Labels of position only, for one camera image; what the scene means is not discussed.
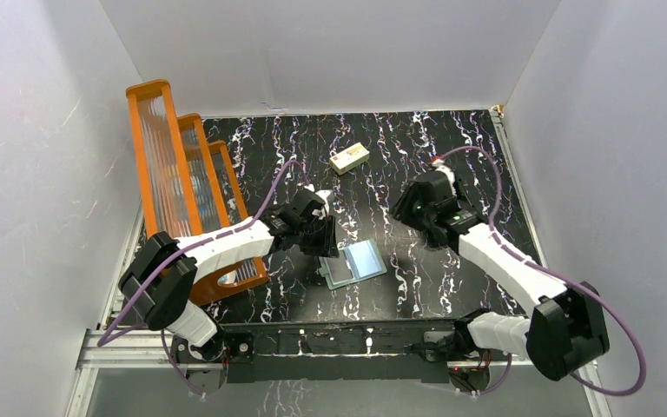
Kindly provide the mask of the mint green card holder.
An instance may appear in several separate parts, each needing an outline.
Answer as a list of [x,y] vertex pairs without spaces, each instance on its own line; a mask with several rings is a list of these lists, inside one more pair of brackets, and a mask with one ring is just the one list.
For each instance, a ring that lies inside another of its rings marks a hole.
[[326,257],[319,258],[320,266],[318,273],[326,280],[327,286],[331,290],[366,281],[386,273],[386,265],[374,239],[348,245],[340,250],[340,255],[344,255],[347,258],[353,274],[353,279],[346,281],[345,285],[334,286],[330,282]]

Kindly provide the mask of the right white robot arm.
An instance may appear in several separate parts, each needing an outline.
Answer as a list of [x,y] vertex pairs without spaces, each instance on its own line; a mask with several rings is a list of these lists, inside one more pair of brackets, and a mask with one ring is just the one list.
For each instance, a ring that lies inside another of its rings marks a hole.
[[436,169],[416,176],[390,213],[419,232],[429,248],[448,248],[482,269],[525,312],[517,316],[478,309],[457,319],[452,334],[428,341],[428,347],[443,347],[467,360],[501,350],[529,359],[551,381],[610,350],[600,304],[531,268],[531,258],[509,242],[496,241],[485,216],[460,193],[453,173]]

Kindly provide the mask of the black VIP credit card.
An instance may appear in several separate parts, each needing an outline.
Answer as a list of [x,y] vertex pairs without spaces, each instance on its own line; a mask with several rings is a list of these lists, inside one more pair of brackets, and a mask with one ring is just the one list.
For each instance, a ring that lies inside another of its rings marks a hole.
[[353,279],[352,271],[344,255],[336,258],[326,258],[330,282],[334,286],[345,285]]

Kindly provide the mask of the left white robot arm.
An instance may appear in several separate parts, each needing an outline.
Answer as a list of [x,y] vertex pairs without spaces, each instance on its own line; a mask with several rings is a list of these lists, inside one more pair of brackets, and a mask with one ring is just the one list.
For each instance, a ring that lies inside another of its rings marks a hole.
[[290,202],[214,233],[175,239],[159,232],[136,255],[118,288],[148,329],[172,332],[203,361],[230,358],[239,352],[239,335],[224,331],[191,301],[192,287],[247,259],[293,246],[305,255],[338,256],[332,200],[329,189],[305,187]]

